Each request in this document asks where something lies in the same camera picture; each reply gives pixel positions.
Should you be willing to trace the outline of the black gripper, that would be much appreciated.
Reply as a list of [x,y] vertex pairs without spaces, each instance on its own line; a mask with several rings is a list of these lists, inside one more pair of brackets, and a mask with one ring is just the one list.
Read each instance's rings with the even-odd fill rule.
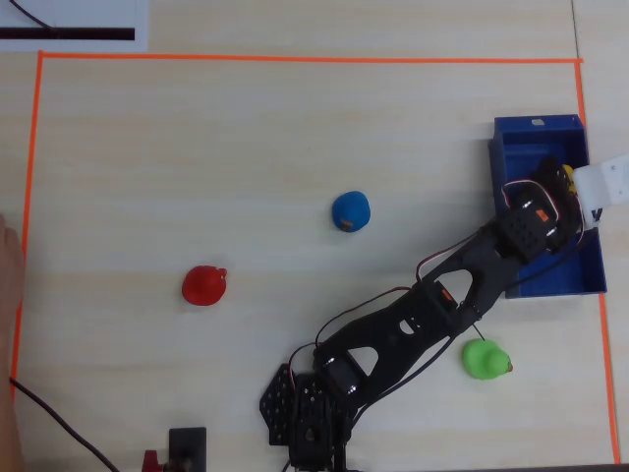
[[581,242],[584,219],[574,186],[564,176],[564,169],[552,155],[542,159],[532,173],[532,180],[541,184],[542,202],[539,219],[543,222],[548,247],[566,247]]

